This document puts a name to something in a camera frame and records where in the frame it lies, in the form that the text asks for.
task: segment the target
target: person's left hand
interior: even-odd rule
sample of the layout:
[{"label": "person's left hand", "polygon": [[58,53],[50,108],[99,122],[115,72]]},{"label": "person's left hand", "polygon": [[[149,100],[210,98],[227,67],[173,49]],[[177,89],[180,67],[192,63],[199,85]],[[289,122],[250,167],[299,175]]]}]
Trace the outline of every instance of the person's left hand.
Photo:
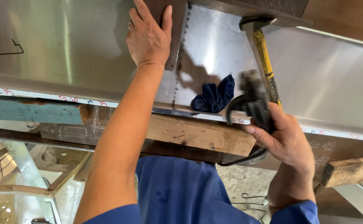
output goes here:
[{"label": "person's left hand", "polygon": [[138,67],[152,64],[165,67],[170,51],[172,6],[164,11],[161,29],[143,0],[134,0],[134,3],[137,10],[129,11],[133,23],[129,24],[126,40],[132,59]]}]

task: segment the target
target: hammer head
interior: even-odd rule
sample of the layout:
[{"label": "hammer head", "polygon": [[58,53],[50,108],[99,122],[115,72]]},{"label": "hammer head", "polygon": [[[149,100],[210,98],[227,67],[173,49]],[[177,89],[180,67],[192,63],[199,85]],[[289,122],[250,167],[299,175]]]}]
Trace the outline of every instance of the hammer head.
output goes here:
[{"label": "hammer head", "polygon": [[262,27],[274,23],[276,20],[277,18],[269,16],[243,18],[240,22],[240,29],[242,31],[250,29],[258,30],[261,29]]}]

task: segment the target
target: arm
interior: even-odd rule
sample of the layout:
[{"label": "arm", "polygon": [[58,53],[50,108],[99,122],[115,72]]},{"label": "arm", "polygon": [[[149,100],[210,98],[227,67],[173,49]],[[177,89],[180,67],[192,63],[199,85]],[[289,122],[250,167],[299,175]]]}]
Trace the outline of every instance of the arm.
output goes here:
[{"label": "arm", "polygon": [[255,125],[247,125],[246,130],[281,161],[268,192],[269,210],[273,215],[298,202],[316,202],[313,191],[315,165],[313,151],[297,119],[285,114],[277,104],[269,103],[269,109],[277,131],[270,135]]},{"label": "arm", "polygon": [[74,223],[111,209],[136,204],[134,170],[146,137],[155,94],[169,57],[172,7],[159,28],[143,0],[134,0],[127,37],[136,75],[105,128],[92,159]]}]

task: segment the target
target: black marker line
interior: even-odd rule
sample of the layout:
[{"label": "black marker line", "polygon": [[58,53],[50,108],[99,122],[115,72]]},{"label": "black marker line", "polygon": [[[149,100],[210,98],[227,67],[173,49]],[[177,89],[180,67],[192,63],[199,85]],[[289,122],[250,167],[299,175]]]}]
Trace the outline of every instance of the black marker line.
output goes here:
[{"label": "black marker line", "polygon": [[20,44],[16,44],[15,41],[12,39],[13,43],[15,44],[15,46],[19,46],[20,49],[21,49],[21,52],[16,52],[16,53],[2,53],[0,55],[16,55],[16,54],[24,54],[24,50],[23,48],[21,47]]}]

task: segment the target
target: yellow hammer handle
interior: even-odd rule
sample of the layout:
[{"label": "yellow hammer handle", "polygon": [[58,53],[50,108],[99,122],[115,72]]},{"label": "yellow hammer handle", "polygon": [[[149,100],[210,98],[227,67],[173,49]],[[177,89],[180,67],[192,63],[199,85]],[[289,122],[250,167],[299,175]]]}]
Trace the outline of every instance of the yellow hammer handle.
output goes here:
[{"label": "yellow hammer handle", "polygon": [[266,39],[264,39],[264,34],[261,29],[255,30],[254,38],[263,65],[264,74],[267,79],[267,89],[270,91],[271,101],[277,103],[282,108],[277,84],[275,83],[273,68],[270,64],[269,53],[267,52]]}]

